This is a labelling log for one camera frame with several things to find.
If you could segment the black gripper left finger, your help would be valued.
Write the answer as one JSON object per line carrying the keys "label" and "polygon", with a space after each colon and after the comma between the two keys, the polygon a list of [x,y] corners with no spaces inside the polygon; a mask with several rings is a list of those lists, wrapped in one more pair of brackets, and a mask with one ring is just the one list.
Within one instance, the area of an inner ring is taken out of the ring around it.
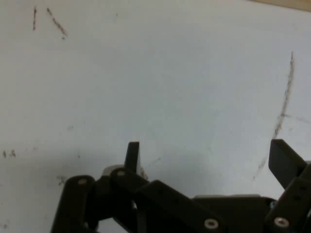
{"label": "black gripper left finger", "polygon": [[113,219],[129,233],[223,233],[225,222],[160,181],[138,173],[139,142],[130,142],[125,162],[94,179],[74,176],[64,185],[53,233],[95,233]]}

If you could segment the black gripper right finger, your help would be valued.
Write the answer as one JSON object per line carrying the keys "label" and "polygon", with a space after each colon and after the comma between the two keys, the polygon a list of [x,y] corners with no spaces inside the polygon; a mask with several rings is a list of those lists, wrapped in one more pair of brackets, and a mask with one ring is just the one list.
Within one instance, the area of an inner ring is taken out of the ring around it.
{"label": "black gripper right finger", "polygon": [[284,192],[265,218],[269,233],[311,231],[311,162],[301,158],[284,140],[270,144],[268,167]]}

